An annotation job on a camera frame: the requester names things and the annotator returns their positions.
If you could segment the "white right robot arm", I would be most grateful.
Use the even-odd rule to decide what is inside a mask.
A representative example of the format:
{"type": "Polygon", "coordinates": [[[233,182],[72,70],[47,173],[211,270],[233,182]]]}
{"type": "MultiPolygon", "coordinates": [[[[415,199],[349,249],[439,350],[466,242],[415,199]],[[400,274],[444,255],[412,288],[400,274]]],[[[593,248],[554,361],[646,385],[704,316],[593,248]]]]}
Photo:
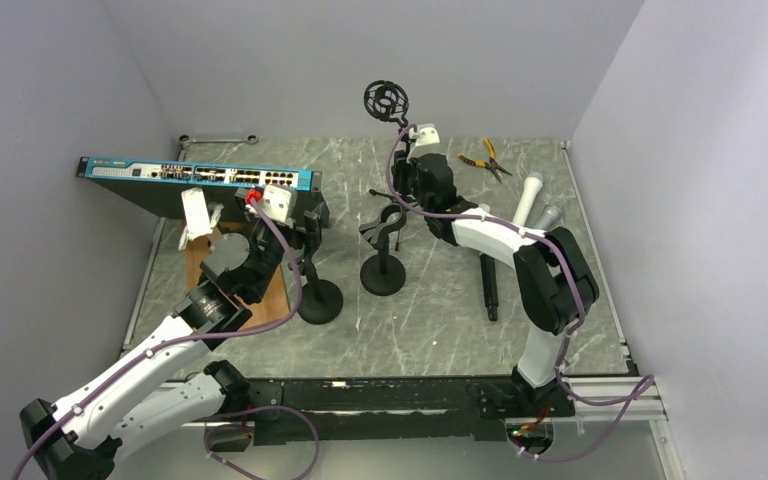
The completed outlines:
{"type": "Polygon", "coordinates": [[[517,226],[460,196],[442,154],[389,158],[387,183],[396,199],[421,215],[437,238],[485,254],[512,268],[531,322],[523,355],[516,365],[522,381],[511,388],[517,411],[534,415],[550,399],[547,385],[560,365],[573,333],[599,297],[599,287],[575,236],[566,228],[549,232],[517,226]]]}

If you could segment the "white handheld microphone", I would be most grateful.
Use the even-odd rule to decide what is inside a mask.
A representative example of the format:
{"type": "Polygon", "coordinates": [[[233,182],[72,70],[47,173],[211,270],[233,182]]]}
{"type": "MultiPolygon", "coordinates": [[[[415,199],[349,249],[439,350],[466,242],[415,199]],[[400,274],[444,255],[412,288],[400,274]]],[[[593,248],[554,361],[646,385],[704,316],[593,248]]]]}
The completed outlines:
{"type": "Polygon", "coordinates": [[[523,181],[523,188],[512,222],[524,226],[528,220],[538,194],[544,187],[544,176],[539,172],[530,173],[523,181]]]}

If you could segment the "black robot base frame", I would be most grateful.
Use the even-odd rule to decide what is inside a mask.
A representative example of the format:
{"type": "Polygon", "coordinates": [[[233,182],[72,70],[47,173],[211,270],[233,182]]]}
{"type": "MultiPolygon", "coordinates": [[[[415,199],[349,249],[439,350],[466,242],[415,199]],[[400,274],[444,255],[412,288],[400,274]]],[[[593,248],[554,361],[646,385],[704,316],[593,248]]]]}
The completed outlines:
{"type": "Polygon", "coordinates": [[[506,429],[575,414],[555,384],[531,392],[509,375],[283,378],[248,381],[244,400],[209,421],[246,421],[257,446],[323,441],[469,437],[503,441],[506,429]]]}

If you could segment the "black condenser microphone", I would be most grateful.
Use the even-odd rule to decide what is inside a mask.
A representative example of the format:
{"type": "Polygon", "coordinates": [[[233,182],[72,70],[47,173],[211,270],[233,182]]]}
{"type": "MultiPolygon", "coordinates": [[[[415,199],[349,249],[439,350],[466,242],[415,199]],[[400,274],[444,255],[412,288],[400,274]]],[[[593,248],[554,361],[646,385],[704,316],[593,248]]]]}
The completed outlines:
{"type": "Polygon", "coordinates": [[[492,257],[486,254],[479,255],[479,263],[481,269],[482,289],[485,309],[487,312],[488,320],[495,322],[498,320],[498,286],[496,279],[496,266],[492,257]]]}

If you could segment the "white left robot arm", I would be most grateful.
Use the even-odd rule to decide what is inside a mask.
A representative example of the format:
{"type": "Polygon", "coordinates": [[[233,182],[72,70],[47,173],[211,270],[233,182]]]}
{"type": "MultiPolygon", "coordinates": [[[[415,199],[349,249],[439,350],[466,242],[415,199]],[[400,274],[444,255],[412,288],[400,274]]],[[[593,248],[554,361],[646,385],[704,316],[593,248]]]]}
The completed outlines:
{"type": "Polygon", "coordinates": [[[283,261],[296,278],[313,271],[330,210],[320,193],[284,187],[243,190],[237,201],[252,229],[210,243],[201,281],[148,337],[79,389],[21,410],[25,462],[49,479],[105,479],[118,462],[185,423],[253,410],[250,382],[226,360],[208,363],[177,389],[162,385],[224,341],[251,334],[251,306],[283,261]]]}

